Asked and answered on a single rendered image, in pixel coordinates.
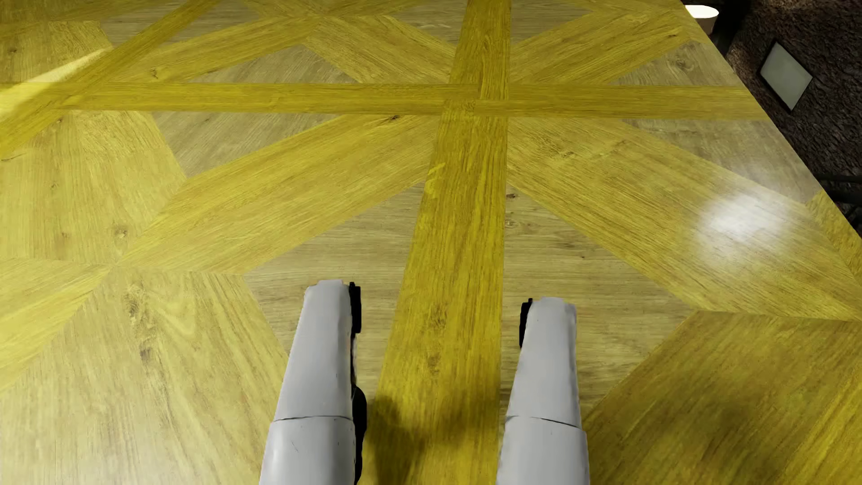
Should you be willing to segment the white round object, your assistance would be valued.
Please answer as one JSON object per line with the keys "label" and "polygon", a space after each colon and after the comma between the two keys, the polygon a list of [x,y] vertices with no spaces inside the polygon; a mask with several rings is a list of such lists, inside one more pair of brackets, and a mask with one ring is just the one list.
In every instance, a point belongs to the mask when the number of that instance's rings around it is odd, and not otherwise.
{"label": "white round object", "polygon": [[684,4],[684,7],[705,34],[711,35],[720,14],[719,10],[706,4]]}

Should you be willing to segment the grey flat square panel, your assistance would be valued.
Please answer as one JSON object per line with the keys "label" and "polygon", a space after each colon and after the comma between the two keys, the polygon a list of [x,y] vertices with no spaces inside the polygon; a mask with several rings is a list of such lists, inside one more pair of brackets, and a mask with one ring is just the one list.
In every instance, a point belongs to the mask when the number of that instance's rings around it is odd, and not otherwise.
{"label": "grey flat square panel", "polygon": [[794,110],[814,80],[812,73],[777,40],[771,43],[758,75],[788,112]]}

